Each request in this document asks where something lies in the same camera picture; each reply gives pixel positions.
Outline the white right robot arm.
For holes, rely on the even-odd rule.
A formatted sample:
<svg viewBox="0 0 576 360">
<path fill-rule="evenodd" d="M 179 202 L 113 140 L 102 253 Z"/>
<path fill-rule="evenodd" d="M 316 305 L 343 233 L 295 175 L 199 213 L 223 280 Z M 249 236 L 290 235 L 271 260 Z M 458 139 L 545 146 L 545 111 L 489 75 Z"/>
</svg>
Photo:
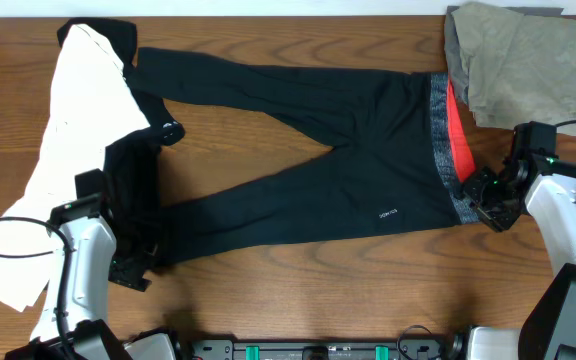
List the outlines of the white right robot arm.
<svg viewBox="0 0 576 360">
<path fill-rule="evenodd" d="M 531 216 L 554 273 L 521 328 L 474 326 L 456 340 L 463 359 L 576 359 L 576 164 L 557 156 L 556 138 L 554 125 L 516 126 L 503 170 L 483 168 L 462 186 L 479 219 L 496 232 Z"/>
</svg>

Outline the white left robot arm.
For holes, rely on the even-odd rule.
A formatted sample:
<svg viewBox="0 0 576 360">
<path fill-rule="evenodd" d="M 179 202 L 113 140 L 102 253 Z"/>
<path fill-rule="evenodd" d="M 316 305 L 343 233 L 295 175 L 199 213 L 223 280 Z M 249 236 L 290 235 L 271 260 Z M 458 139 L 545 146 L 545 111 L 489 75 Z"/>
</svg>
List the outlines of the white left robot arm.
<svg viewBox="0 0 576 360">
<path fill-rule="evenodd" d="M 75 176 L 76 200 L 52 209 L 45 228 L 62 242 L 56 275 L 27 345 L 8 359 L 177 359 L 171 330 L 154 329 L 122 341 L 109 328 L 108 287 L 143 292 L 144 274 L 165 248 L 157 224 L 130 218 L 111 177 L 99 169 Z"/>
</svg>

